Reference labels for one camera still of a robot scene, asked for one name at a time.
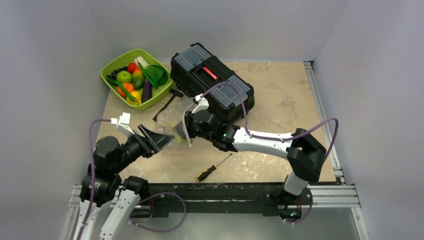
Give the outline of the toy green onion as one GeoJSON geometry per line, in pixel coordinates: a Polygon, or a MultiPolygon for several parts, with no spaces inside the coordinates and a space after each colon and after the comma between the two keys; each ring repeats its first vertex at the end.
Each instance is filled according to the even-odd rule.
{"type": "Polygon", "coordinates": [[[183,130],[183,123],[179,121],[178,123],[168,121],[165,125],[170,133],[175,137],[177,142],[181,145],[188,145],[188,140],[185,136],[185,132],[183,130]]]}

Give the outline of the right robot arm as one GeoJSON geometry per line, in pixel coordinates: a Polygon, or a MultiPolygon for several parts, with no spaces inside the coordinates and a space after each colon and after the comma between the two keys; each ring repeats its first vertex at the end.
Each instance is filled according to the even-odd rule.
{"type": "Polygon", "coordinates": [[[300,198],[309,183],[320,179],[327,149],[307,130],[294,133],[246,131],[244,127],[223,123],[208,110],[186,112],[183,117],[183,136],[202,138],[223,152],[256,152],[285,159],[291,173],[284,181],[280,196],[288,204],[300,198]]]}

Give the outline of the clear zip top bag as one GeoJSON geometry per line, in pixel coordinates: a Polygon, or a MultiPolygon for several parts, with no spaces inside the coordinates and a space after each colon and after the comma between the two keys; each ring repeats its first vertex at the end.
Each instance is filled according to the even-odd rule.
{"type": "Polygon", "coordinates": [[[187,111],[194,109],[192,98],[180,98],[172,102],[166,109],[161,111],[155,120],[156,129],[163,134],[173,135],[175,140],[169,145],[176,147],[190,147],[193,140],[188,141],[183,129],[183,117],[187,111]]]}

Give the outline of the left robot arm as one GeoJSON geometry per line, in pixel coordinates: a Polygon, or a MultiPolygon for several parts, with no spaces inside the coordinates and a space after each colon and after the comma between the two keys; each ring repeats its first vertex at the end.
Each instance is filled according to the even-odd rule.
{"type": "Polygon", "coordinates": [[[136,205],[151,204],[153,196],[147,180],[130,176],[125,180],[120,172],[139,157],[150,158],[159,153],[174,136],[151,131],[139,125],[141,133],[116,118],[110,120],[127,137],[120,143],[114,136],[106,136],[92,148],[92,157],[79,194],[78,227],[75,240],[113,240],[136,205]]]}

